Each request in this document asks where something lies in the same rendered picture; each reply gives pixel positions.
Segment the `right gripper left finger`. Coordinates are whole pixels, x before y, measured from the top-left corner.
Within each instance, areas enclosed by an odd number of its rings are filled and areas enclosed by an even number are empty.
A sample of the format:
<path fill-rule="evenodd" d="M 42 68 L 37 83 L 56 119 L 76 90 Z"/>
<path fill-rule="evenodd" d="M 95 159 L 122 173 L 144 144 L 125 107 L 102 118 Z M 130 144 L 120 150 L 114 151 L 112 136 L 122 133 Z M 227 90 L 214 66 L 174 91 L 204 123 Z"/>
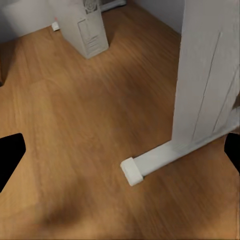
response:
<path fill-rule="evenodd" d="M 26 152 L 22 133 L 0 138 L 0 193 Z"/>

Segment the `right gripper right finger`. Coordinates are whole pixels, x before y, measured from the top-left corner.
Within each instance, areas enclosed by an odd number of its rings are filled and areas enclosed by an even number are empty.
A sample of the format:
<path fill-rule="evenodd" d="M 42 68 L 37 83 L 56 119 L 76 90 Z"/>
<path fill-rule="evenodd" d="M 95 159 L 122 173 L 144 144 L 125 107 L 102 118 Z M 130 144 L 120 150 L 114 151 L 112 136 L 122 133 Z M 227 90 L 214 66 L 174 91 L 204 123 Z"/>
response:
<path fill-rule="evenodd" d="M 224 151 L 240 173 L 240 135 L 233 132 L 227 134 Z"/>

